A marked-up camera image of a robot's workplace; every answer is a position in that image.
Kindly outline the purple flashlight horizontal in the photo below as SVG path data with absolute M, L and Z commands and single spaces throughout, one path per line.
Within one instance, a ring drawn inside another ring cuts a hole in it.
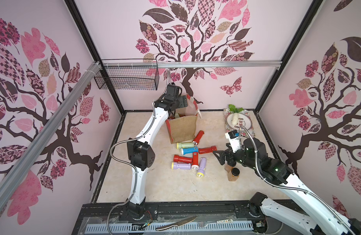
M 179 162 L 173 162 L 171 165 L 172 169 L 181 169 L 181 170 L 190 170 L 191 164 L 188 163 L 179 163 Z

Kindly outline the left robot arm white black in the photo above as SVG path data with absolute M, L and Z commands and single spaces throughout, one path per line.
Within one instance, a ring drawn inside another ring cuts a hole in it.
M 133 218 L 141 218 L 145 207 L 145 184 L 148 168 L 155 160 L 152 144 L 160 128 L 171 114 L 180 106 L 182 88 L 170 83 L 159 99 L 153 102 L 151 118 L 143 130 L 134 139 L 127 142 L 129 163 L 133 165 L 131 196 L 128 202 L 128 213 Z

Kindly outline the purple flashlight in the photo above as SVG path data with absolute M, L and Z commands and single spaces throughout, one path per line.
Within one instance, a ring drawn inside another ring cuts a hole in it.
M 203 178 L 205 176 L 205 169 L 206 169 L 206 165 L 207 165 L 207 159 L 206 158 L 201 158 L 200 164 L 199 164 L 199 169 L 197 171 L 197 177 L 199 178 Z

